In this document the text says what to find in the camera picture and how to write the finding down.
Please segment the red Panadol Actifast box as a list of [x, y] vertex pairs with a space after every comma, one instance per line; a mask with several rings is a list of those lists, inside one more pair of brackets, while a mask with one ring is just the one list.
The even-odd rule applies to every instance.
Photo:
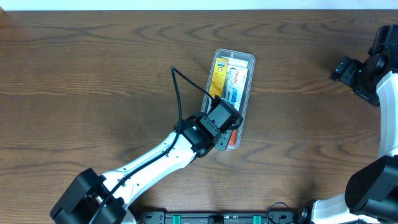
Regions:
[[229, 145], [234, 146], [236, 144], [236, 135], [237, 135], [237, 130], [233, 130], [229, 139]]

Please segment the white Panadol box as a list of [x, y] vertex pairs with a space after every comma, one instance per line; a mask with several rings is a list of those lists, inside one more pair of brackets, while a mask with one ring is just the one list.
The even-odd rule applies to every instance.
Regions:
[[243, 91], [248, 76], [248, 69], [230, 66], [224, 84], [223, 98], [228, 100], [239, 110], [242, 102]]

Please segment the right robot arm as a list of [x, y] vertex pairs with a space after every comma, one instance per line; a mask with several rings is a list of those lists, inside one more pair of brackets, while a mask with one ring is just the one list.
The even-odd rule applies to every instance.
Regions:
[[343, 57], [330, 79], [380, 108], [377, 158], [342, 194], [306, 204], [296, 223], [397, 223], [397, 25], [378, 28], [368, 55], [364, 62]]

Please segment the yellow medicine box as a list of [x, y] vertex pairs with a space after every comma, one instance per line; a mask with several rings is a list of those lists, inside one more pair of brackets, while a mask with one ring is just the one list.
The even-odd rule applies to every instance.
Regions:
[[227, 58], [216, 58], [212, 79], [211, 79], [211, 86], [209, 90], [209, 94], [214, 98], [215, 96], [222, 96], [226, 74], [228, 70], [228, 62]]

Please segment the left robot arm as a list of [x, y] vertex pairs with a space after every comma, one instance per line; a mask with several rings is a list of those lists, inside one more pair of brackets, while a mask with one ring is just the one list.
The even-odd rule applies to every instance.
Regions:
[[201, 114], [181, 120], [158, 146], [115, 170], [80, 172], [50, 211], [55, 223], [135, 223], [128, 208], [170, 173], [212, 150], [234, 120]]

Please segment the blue fever patch box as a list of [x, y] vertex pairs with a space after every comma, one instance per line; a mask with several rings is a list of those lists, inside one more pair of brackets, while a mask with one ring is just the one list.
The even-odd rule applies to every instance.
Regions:
[[223, 58], [228, 60], [223, 98], [228, 100], [236, 110], [239, 110], [248, 77], [248, 61], [231, 57]]

